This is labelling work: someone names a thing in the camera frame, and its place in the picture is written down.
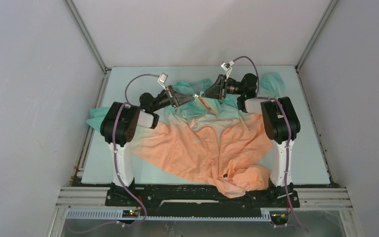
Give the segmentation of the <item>teal and orange jacket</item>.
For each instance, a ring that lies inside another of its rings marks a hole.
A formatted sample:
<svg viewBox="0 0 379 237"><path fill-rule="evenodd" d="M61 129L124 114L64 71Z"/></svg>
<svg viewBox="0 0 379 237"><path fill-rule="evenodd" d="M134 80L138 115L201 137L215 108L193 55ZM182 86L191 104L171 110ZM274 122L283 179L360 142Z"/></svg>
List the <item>teal and orange jacket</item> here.
<svg viewBox="0 0 379 237"><path fill-rule="evenodd" d="M227 95L224 100L202 97L213 83L204 79L172 85L191 86L199 97L177 108L156 111L155 129L137 128L129 143L131 157L182 179L215 186L228 198L273 187L272 170L259 164L273 146L262 113L239 110L238 95ZM109 109L90 110L87 124L100 133Z"/></svg>

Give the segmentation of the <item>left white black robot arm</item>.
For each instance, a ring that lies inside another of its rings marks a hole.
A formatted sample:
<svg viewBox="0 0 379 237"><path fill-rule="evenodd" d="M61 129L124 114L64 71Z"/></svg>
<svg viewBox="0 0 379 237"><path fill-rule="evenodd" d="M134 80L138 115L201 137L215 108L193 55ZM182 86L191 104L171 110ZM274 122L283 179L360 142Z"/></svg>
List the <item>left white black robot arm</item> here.
<svg viewBox="0 0 379 237"><path fill-rule="evenodd" d="M111 105L100 126L100 133L112 153L113 183L122 187L117 193L117 199L123 205L132 205L136 199L136 192L129 188L134 182L129 143L135 137L137 128L155 129L159 121L156 111L168 106L177 108L193 100L194 96L182 94L172 86L167 86L156 97L143 93L139 98L140 106L127 102L114 102Z"/></svg>

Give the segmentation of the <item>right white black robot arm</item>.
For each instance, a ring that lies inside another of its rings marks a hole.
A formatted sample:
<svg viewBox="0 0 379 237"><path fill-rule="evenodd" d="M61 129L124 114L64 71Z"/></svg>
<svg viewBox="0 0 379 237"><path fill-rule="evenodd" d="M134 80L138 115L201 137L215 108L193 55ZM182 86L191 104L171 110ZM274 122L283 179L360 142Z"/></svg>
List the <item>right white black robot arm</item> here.
<svg viewBox="0 0 379 237"><path fill-rule="evenodd" d="M202 93L202 97L223 100L227 95L238 95L239 110L244 113L260 110L265 133L276 149L270 176L275 188L268 191L267 200L273 206L281 206L287 200L287 194L280 187L287 188L292 184L291 154L301 125L291 99L258 96L258 81L258 76L252 73L246 74L241 81L220 74L212 86Z"/></svg>

